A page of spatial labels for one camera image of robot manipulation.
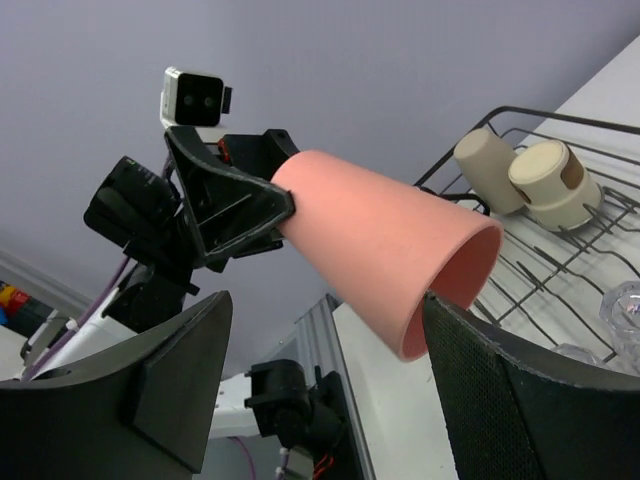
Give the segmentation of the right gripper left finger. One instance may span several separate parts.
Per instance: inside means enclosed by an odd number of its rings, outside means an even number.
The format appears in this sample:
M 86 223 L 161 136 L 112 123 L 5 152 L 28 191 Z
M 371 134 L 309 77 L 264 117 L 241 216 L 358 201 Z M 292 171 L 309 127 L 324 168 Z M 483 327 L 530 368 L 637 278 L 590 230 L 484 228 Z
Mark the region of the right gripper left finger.
M 4 479 L 189 479 L 202 470 L 233 315 L 215 293 L 31 381 L 1 384 Z

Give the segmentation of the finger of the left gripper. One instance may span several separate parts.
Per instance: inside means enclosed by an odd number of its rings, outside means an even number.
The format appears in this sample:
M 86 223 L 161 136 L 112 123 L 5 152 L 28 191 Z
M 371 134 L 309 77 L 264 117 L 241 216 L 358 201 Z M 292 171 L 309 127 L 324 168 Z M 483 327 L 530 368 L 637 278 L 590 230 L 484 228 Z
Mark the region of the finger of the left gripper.
M 273 179 L 294 155 L 287 131 L 226 134 L 208 144 L 193 127 L 170 127 L 165 142 L 183 191 L 195 268 L 221 272 L 231 258 L 282 246 L 277 228 L 294 214 L 294 200 Z

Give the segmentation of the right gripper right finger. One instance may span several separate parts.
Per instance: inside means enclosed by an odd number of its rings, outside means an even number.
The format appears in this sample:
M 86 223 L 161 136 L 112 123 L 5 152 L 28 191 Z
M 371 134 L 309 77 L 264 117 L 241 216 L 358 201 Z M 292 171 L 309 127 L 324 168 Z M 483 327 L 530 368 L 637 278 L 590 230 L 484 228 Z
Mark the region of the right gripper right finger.
M 636 479 L 639 379 L 428 293 L 423 327 L 461 479 Z

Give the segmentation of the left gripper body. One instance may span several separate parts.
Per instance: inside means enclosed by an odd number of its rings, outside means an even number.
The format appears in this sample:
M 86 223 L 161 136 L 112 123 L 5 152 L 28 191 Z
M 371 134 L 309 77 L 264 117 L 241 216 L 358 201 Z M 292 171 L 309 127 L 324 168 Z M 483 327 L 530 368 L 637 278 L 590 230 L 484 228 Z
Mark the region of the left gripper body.
M 279 227 L 296 207 L 274 175 L 299 151 L 287 131 L 206 143 L 193 127 L 170 127 L 164 139 L 167 173 L 121 158 L 84 213 L 90 229 L 191 295 L 195 270 L 282 248 Z

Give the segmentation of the salmon pink tumbler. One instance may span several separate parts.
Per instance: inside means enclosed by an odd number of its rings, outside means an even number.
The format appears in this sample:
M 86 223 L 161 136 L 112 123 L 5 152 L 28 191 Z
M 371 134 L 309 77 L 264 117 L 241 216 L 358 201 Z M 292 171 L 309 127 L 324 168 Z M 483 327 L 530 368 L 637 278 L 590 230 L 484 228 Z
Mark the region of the salmon pink tumbler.
M 424 295 L 469 308 L 502 246 L 496 219 L 320 151 L 273 181 L 296 207 L 284 237 L 405 362 L 427 351 Z

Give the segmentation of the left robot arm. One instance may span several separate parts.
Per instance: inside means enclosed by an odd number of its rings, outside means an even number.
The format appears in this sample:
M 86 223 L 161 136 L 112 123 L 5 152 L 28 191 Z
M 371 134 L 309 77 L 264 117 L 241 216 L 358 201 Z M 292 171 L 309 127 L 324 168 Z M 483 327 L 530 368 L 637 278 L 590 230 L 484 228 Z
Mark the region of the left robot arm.
M 297 153 L 289 134 L 204 143 L 189 126 L 165 134 L 169 170 L 121 159 L 85 223 L 141 270 L 108 310 L 135 334 L 84 359 L 9 383 L 1 430 L 5 479 L 189 479 L 201 471 L 233 314 L 228 292 L 192 307 L 194 270 L 281 247 L 295 211 L 275 185 Z

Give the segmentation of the clear glass lower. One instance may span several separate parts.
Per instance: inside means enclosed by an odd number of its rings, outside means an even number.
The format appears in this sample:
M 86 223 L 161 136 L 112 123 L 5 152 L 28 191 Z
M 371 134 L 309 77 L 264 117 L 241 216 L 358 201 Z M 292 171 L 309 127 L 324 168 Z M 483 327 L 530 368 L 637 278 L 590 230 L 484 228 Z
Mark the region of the clear glass lower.
M 633 365 L 629 365 L 618 357 L 606 362 L 591 350 L 573 344 L 562 343 L 552 348 L 552 351 L 564 357 L 580 361 L 598 368 L 624 373 L 632 376 L 639 376 L 639 370 Z

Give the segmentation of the clear glass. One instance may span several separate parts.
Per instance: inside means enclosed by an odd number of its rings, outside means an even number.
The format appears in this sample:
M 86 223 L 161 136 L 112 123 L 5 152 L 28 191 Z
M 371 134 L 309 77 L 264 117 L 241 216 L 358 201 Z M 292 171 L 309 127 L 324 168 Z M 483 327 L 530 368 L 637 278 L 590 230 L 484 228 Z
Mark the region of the clear glass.
M 591 350 L 573 344 L 562 343 L 552 348 L 552 351 L 564 357 L 580 361 L 598 368 L 624 373 L 632 376 L 639 376 L 639 370 L 633 365 L 629 365 L 618 357 L 606 362 Z
M 599 316 L 615 330 L 638 330 L 639 282 L 626 281 L 608 290 L 603 295 Z

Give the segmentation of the clear glass upper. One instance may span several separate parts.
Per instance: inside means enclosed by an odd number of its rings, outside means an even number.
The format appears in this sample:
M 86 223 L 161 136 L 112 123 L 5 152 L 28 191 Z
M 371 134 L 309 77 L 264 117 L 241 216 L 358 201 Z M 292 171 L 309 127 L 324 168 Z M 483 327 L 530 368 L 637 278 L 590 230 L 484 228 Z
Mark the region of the clear glass upper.
M 615 330 L 638 330 L 639 282 L 626 281 L 608 290 L 603 295 L 599 316 Z

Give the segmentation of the beige two-tier cup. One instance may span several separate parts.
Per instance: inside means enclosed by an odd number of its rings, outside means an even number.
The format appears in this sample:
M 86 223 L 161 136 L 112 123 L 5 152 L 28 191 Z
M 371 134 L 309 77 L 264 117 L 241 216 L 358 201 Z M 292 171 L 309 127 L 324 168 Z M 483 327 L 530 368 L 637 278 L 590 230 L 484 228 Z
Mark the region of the beige two-tier cup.
M 536 222 L 551 232 L 586 224 L 603 201 L 594 177 L 559 140 L 542 141 L 519 153 L 508 177 Z

